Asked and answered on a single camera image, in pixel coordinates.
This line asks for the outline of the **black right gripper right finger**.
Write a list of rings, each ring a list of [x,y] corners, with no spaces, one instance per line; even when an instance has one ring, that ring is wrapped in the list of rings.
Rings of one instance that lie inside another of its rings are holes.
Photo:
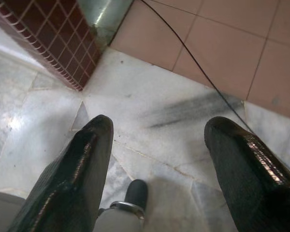
[[[256,135],[217,116],[204,141],[240,232],[290,232],[290,171]]]

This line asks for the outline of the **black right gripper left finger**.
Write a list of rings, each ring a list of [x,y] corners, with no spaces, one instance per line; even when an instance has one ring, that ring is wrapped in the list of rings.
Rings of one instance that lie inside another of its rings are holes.
[[[113,122],[91,119],[40,175],[10,232],[91,232],[105,185]]]

